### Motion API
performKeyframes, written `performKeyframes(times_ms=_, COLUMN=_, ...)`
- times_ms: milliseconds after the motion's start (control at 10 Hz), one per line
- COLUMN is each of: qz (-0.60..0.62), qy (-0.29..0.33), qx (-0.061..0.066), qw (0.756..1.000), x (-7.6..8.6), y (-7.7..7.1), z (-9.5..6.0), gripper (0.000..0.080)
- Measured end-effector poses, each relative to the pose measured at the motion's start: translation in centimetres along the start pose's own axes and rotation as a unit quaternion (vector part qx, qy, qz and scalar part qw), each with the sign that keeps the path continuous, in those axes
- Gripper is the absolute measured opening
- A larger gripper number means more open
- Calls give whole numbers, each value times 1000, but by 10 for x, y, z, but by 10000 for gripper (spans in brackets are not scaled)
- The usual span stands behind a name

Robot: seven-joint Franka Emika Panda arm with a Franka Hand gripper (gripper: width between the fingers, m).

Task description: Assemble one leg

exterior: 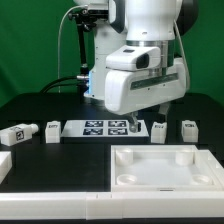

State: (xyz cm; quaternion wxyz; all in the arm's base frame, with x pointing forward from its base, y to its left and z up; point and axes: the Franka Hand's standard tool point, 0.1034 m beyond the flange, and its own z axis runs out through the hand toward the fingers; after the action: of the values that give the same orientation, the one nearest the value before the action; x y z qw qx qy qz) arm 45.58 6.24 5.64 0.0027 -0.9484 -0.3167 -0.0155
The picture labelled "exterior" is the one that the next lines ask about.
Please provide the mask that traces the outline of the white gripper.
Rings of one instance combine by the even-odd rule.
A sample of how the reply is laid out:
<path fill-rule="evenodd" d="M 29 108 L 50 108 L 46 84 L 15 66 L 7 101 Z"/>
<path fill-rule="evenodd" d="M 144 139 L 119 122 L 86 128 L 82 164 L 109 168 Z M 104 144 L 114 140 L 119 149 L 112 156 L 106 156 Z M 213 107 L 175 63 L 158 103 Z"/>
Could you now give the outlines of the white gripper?
<path fill-rule="evenodd" d="M 159 121 L 166 122 L 169 102 L 185 95 L 186 69 L 181 58 L 174 59 L 174 65 L 166 70 L 167 74 L 152 76 L 149 70 L 125 72 L 111 70 L 105 80 L 105 107 L 118 114 L 130 114 L 129 129 L 133 133 L 141 130 L 138 111 L 161 104 Z"/>

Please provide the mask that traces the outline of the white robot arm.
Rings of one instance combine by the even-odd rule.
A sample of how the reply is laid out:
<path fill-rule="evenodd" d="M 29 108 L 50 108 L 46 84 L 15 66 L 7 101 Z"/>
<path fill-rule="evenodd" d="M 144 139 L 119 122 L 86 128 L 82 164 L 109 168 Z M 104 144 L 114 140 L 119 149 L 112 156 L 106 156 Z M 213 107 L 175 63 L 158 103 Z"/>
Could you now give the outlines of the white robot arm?
<path fill-rule="evenodd" d="M 85 96 L 124 115 L 132 132 L 138 112 L 181 98 L 190 88 L 178 25 L 197 16 L 197 0 L 73 0 L 78 31 L 94 33 L 95 62 L 81 57 Z"/>

